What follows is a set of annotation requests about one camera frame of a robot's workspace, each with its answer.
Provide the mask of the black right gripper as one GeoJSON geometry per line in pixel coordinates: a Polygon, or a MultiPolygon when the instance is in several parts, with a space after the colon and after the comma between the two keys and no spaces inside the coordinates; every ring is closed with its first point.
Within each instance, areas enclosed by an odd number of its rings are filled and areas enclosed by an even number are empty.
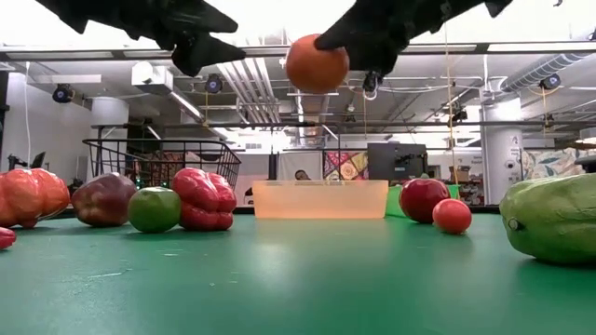
{"type": "MultiPolygon", "coordinates": [[[[319,35],[314,45],[317,50],[347,47],[364,34],[372,31],[387,37],[397,45],[407,46],[420,34],[436,33],[448,20],[473,7],[485,5],[492,18],[498,16],[512,0],[358,0],[364,12],[348,10],[329,29],[319,35]]],[[[356,44],[348,47],[351,71],[390,73],[400,50],[392,44],[356,44]]]]}

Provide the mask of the round orange fruit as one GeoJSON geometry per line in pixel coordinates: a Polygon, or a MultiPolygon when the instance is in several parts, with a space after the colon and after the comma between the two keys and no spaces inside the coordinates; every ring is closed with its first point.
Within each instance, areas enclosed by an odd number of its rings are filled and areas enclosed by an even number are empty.
{"type": "Polygon", "coordinates": [[[287,53],[285,70],[290,82],[305,93],[326,94],[344,82],[349,57],[343,47],[318,50],[318,33],[295,40],[287,53]]]}

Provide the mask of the red bell pepper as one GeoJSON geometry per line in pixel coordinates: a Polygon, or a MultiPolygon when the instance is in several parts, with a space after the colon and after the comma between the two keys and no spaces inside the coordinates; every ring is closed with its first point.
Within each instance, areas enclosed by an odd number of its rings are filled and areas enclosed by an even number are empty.
{"type": "Polygon", "coordinates": [[[182,201],[180,225],[189,231],[226,231],[233,225],[237,198],[221,175],[199,168],[179,170],[172,189],[182,201]]]}

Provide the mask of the large red tomato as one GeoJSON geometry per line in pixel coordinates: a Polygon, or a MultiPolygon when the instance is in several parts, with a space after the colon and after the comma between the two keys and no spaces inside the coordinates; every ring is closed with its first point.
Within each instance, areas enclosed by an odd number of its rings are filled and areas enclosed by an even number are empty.
{"type": "Polygon", "coordinates": [[[413,179],[402,185],[400,208],[407,218],[419,223],[431,224],[434,207],[451,197],[442,181],[434,179],[413,179]]]}

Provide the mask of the green lime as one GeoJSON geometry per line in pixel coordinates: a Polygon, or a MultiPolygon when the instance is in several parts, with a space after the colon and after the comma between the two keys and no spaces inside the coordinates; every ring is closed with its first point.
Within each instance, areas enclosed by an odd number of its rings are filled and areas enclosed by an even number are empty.
{"type": "Polygon", "coordinates": [[[180,222],[181,210],[181,198],[171,189],[142,188],[129,200],[129,223],[142,233],[161,234],[180,222]]]}

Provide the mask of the small red tomato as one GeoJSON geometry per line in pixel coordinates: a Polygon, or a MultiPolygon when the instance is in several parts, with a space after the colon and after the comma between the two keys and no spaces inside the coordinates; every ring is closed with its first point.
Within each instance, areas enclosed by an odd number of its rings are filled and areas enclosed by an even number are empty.
{"type": "Polygon", "coordinates": [[[432,211],[433,224],[442,232],[451,235],[463,234],[472,223],[472,214],[467,204],[458,199],[441,200],[432,211]]]}

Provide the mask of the dark red apple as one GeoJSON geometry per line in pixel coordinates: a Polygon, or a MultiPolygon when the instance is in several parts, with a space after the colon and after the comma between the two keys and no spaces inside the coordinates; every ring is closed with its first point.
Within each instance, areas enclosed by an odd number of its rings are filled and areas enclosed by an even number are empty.
{"type": "Polygon", "coordinates": [[[92,227],[122,226],[129,220],[129,200],[136,191],[131,179],[116,172],[102,174],[73,193],[74,214],[92,227]]]}

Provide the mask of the long light green squash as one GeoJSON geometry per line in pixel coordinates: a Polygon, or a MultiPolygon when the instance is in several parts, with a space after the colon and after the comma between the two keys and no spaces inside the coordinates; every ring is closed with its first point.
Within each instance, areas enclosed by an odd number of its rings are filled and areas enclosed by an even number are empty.
{"type": "Polygon", "coordinates": [[[512,185],[499,204],[508,242],[540,261],[596,265],[596,173],[512,185]]]}

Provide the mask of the white ceiling air unit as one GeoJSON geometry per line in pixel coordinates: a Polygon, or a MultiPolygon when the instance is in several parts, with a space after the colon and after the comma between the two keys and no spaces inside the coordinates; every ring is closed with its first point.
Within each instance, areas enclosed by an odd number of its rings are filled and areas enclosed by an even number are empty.
{"type": "Polygon", "coordinates": [[[140,61],[131,69],[131,84],[142,92],[166,96],[173,91],[173,74],[166,66],[140,61]]]}

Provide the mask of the black equipment cabinet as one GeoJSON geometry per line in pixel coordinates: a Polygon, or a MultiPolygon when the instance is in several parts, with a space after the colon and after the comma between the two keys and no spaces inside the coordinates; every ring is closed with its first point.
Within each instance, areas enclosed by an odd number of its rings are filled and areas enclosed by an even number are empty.
{"type": "Polygon", "coordinates": [[[427,147],[397,142],[367,145],[370,180],[404,181],[427,173],[427,147]]]}

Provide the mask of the translucent orange plastic bin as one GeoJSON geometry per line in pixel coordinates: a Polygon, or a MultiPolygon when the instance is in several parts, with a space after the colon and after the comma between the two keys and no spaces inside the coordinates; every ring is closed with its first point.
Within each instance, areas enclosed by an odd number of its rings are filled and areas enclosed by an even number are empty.
{"type": "Polygon", "coordinates": [[[259,219],[382,219],[385,181],[256,181],[252,184],[259,219]]]}

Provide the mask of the green plastic basket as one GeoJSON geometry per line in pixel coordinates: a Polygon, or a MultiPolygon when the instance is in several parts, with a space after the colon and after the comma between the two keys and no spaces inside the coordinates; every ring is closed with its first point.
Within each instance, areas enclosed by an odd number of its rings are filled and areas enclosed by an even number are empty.
{"type": "MultiPolygon", "coordinates": [[[[455,184],[448,184],[447,185],[451,198],[458,198],[459,197],[459,186],[455,184]]],[[[386,199],[386,215],[388,217],[402,217],[405,218],[406,215],[401,210],[400,207],[400,193],[401,193],[402,186],[396,185],[391,186],[388,189],[387,199],[386,199]]]]}

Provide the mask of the black monitor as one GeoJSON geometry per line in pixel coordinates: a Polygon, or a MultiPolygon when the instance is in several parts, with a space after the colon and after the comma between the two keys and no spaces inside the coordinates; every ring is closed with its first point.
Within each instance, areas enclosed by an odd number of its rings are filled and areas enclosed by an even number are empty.
{"type": "Polygon", "coordinates": [[[8,160],[8,169],[12,170],[15,168],[40,168],[43,166],[45,160],[46,153],[42,152],[36,155],[31,163],[28,163],[19,157],[15,156],[14,154],[10,154],[7,158],[8,160]]]}

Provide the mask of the green table mat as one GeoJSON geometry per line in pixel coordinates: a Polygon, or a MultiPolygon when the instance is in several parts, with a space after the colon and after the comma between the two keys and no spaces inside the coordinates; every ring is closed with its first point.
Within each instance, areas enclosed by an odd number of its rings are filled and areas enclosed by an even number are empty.
{"type": "Polygon", "coordinates": [[[522,255],[488,214],[463,235],[398,219],[45,221],[0,251],[0,335],[596,335],[596,268],[522,255]]]}

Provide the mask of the ribbed ceiling duct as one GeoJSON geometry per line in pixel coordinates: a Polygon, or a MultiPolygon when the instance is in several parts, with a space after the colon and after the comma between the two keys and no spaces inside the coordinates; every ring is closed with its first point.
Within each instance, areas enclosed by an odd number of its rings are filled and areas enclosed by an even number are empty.
{"type": "Polygon", "coordinates": [[[509,76],[500,84],[499,89],[504,93],[512,93],[530,87],[541,80],[582,61],[591,54],[593,54],[593,52],[568,52],[547,55],[531,63],[512,76],[509,76]]]}

